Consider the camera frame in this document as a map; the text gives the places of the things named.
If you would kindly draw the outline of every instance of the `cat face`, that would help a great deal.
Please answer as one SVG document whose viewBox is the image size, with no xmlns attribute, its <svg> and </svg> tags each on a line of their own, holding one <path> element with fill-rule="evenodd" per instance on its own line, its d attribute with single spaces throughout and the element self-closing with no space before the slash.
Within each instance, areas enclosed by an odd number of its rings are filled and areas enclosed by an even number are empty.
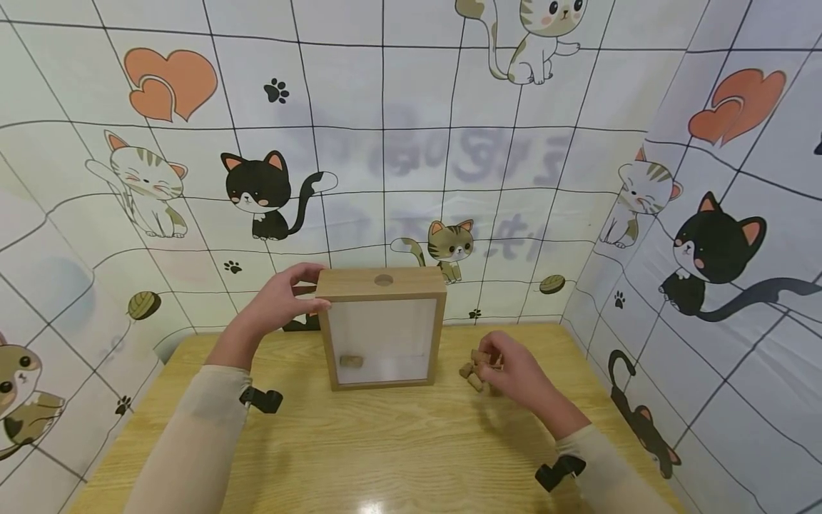
<svg viewBox="0 0 822 514">
<path fill-rule="evenodd" d="M 473 220 L 447 226 L 441 221 L 431 223 L 428 228 L 428 253 L 440 262 L 462 261 L 473 252 L 471 227 Z"/>
<path fill-rule="evenodd" d="M 166 162 L 151 150 L 129 146 L 113 132 L 105 131 L 111 149 L 111 169 L 133 192 L 157 200 L 173 200 L 182 195 L 182 178 L 188 168 Z"/>
<path fill-rule="evenodd" d="M 263 214 L 276 211 L 291 197 L 289 169 L 277 150 L 265 160 L 245 160 L 231 154 L 220 158 L 229 172 L 225 191 L 234 205 L 246 212 Z"/>
<path fill-rule="evenodd" d="M 745 270 L 764 237 L 765 220 L 759 216 L 734 220 L 708 191 L 697 213 L 677 232 L 673 255 L 677 264 L 692 275 L 713 284 L 726 284 Z"/>
<path fill-rule="evenodd" d="M 566 35 L 582 21 L 588 0 L 521 0 L 520 20 L 531 34 Z"/>
<path fill-rule="evenodd" d="M 673 476 L 673 466 L 681 465 L 682 461 L 653 426 L 653 416 L 648 407 L 639 405 L 634 410 L 634 415 L 635 426 L 632 428 L 636 432 L 636 437 L 640 440 L 642 447 L 653 454 L 653 459 L 659 464 L 659 474 L 664 479 L 670 479 Z"/>
<path fill-rule="evenodd" d="M 633 212 L 657 214 L 667 203 L 682 194 L 682 186 L 675 182 L 665 166 L 637 160 L 619 168 L 622 179 L 620 198 Z"/>
<path fill-rule="evenodd" d="M 35 392 L 40 372 L 37 355 L 23 346 L 7 345 L 0 334 L 0 419 Z"/>
</svg>

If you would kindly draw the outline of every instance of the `wooden table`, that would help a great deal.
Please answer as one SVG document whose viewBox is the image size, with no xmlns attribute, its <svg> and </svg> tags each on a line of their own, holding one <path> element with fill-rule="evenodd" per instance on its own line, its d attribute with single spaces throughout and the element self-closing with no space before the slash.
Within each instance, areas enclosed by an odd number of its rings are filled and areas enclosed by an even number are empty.
<svg viewBox="0 0 822 514">
<path fill-rule="evenodd" d="M 252 409 L 223 512 L 587 512 L 571 479 L 552 494 L 533 474 L 556 459 L 545 428 L 457 373 L 479 339 L 508 331 L 678 511 L 657 466 L 558 325 L 451 326 L 434 386 L 331 392 L 319 332 L 266 337 L 252 375 L 284 395 L 278 414 Z M 152 384 L 72 512 L 121 512 L 143 462 L 217 336 L 185 340 Z"/>
</svg>

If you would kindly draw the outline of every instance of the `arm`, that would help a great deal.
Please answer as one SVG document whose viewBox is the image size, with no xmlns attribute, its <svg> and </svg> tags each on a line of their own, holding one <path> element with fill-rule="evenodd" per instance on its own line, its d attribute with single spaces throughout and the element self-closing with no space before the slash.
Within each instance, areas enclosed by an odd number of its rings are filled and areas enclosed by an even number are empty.
<svg viewBox="0 0 822 514">
<path fill-rule="evenodd" d="M 574 55 L 575 53 L 580 51 L 580 44 L 579 43 L 563 43 L 561 41 L 556 42 L 556 55 L 561 56 L 569 56 Z"/>
<path fill-rule="evenodd" d="M 594 512 L 674 512 L 585 414 L 554 387 L 527 348 L 505 332 L 495 331 L 483 337 L 479 349 L 491 354 L 492 363 L 504 363 L 502 370 L 480 364 L 479 377 L 533 412 L 556 439 L 557 453 L 585 461 L 576 483 Z"/>
<path fill-rule="evenodd" d="M 272 277 L 220 335 L 194 377 L 134 484 L 126 514 L 219 512 L 237 440 L 246 422 L 240 395 L 262 337 L 296 316 L 326 310 L 326 300 L 300 300 L 322 266 L 297 264 Z"/>
</svg>

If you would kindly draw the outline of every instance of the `brown cat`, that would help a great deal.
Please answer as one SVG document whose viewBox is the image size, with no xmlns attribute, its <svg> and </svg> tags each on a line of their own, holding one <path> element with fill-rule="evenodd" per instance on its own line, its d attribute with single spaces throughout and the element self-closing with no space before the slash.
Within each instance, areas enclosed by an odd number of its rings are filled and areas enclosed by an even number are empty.
<svg viewBox="0 0 822 514">
<path fill-rule="evenodd" d="M 471 235 L 473 220 L 466 220 L 457 225 L 443 225 L 441 221 L 434 221 L 428 228 L 428 253 L 435 260 L 442 271 L 446 284 L 462 281 L 462 272 L 457 261 L 468 258 L 473 252 L 473 236 Z M 395 252 L 411 253 L 417 258 L 420 266 L 425 266 L 425 256 L 419 243 L 411 238 L 397 238 L 391 241 L 391 249 Z"/>
<path fill-rule="evenodd" d="M 35 390 L 42 371 L 33 351 L 0 334 L 0 461 L 43 437 L 62 413 L 63 398 Z"/>
</svg>

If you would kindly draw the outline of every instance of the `black clip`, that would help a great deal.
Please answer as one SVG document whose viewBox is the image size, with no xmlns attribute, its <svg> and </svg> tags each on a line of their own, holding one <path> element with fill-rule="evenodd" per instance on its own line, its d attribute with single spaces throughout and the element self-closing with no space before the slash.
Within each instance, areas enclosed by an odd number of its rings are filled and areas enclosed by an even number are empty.
<svg viewBox="0 0 822 514">
<path fill-rule="evenodd" d="M 549 493 L 566 475 L 578 476 L 585 469 L 585 461 L 572 455 L 560 455 L 553 468 L 547 464 L 539 466 L 533 476 Z"/>
<path fill-rule="evenodd" d="M 279 409 L 279 404 L 283 403 L 283 395 L 274 390 L 263 392 L 255 387 L 248 387 L 240 395 L 240 403 L 251 403 L 263 414 L 273 414 Z"/>
</svg>

